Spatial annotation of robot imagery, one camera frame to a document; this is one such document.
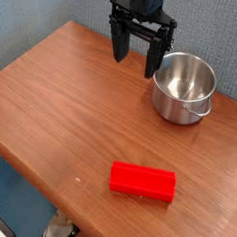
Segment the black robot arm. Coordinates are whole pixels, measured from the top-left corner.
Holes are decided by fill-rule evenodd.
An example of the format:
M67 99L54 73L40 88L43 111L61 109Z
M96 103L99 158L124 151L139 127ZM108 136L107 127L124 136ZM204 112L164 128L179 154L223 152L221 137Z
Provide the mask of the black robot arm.
M165 14L164 0L110 0L109 18L114 58L121 62L130 47L130 35L149 42L145 78L159 69L163 56L172 49L177 22Z

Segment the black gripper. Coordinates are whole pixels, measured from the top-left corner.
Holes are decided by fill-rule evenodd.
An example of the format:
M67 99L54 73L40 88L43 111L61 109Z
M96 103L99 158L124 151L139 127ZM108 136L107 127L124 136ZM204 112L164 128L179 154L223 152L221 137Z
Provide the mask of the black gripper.
M164 0L110 0L112 49L116 62L128 55L130 34L149 41L145 78L159 69L163 56L172 49L177 22L162 9Z

